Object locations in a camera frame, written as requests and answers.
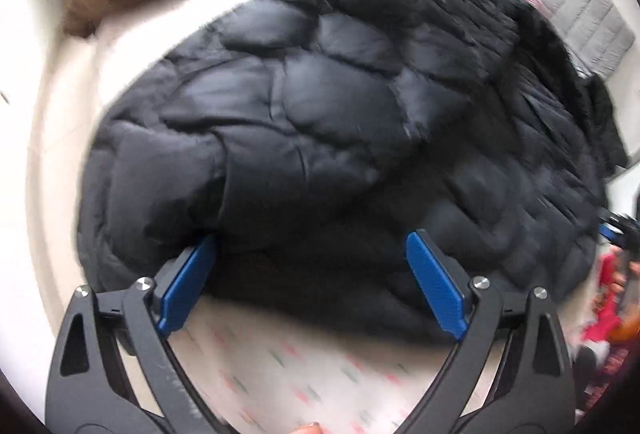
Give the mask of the red patterned sweater forearm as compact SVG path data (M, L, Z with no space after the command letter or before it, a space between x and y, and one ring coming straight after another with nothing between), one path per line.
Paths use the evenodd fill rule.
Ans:
M576 412L585 414L603 396L639 336L639 276L632 276L620 302L611 291L617 246L600 257L592 318L579 334L574 355Z

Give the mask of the person's right hand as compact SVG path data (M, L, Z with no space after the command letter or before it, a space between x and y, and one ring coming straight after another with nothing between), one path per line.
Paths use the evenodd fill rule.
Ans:
M614 293L616 301L620 302L626 292L630 278L639 276L639 263L634 261L626 250L617 249L616 247L612 252L615 255L615 271L613 273L611 291Z

